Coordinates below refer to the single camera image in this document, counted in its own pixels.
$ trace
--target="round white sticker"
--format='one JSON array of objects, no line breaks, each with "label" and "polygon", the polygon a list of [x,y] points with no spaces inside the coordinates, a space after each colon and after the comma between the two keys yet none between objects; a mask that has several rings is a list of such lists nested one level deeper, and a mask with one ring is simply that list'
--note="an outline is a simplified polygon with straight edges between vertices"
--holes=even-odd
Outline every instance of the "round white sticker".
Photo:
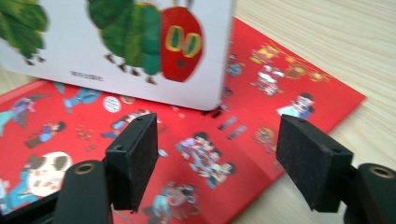
[{"label": "round white sticker", "polygon": [[117,113],[121,110],[121,103],[114,96],[107,96],[103,100],[103,105],[105,106],[105,109],[110,113]]}]

